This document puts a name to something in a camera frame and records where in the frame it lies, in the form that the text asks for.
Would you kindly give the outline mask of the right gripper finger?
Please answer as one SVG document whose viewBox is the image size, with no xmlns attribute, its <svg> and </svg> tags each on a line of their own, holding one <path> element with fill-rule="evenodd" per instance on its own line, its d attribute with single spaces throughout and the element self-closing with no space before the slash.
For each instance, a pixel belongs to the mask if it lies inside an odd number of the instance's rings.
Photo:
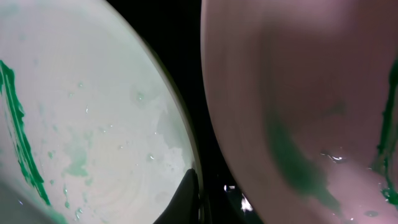
<svg viewBox="0 0 398 224">
<path fill-rule="evenodd" d="M 199 186 L 194 169 L 186 171 L 167 208 L 154 224 L 198 224 Z"/>
</svg>

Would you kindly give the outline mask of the white plate green smear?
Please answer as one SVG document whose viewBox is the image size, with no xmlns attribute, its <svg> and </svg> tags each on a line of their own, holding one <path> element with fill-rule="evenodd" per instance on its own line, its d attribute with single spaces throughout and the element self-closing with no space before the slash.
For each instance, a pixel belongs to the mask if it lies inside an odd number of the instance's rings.
<svg viewBox="0 0 398 224">
<path fill-rule="evenodd" d="M 397 222 L 397 1 L 207 0 L 226 163 L 265 223 Z"/>
</svg>

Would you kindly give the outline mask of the pale green plate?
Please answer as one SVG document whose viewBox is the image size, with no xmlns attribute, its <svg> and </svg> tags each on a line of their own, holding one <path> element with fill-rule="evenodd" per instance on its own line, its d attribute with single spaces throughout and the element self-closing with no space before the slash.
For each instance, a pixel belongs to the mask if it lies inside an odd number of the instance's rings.
<svg viewBox="0 0 398 224">
<path fill-rule="evenodd" d="M 197 147 L 176 88 L 106 1 L 1 2 L 1 222 L 154 223 Z"/>
</svg>

